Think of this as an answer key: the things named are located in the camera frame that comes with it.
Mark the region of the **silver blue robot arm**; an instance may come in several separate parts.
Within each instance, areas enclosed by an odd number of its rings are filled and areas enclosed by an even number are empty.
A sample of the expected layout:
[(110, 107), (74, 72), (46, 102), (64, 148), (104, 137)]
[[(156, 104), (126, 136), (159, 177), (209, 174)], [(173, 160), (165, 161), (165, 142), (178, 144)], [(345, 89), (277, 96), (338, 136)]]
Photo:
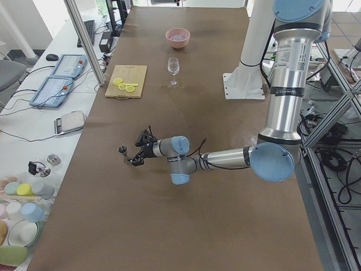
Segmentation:
[(300, 160), (298, 118), (307, 81), (312, 45), (331, 32), (331, 1), (256, 1), (248, 25), (239, 66), (224, 75), (230, 99), (256, 99), (262, 94), (261, 67), (269, 37), (277, 42), (271, 70), (265, 127), (254, 147), (190, 154), (184, 136), (157, 139), (150, 129), (136, 141), (139, 152), (129, 159), (140, 166), (146, 158), (165, 157), (173, 184), (182, 185), (200, 170), (251, 168), (260, 178), (280, 182), (289, 178)]

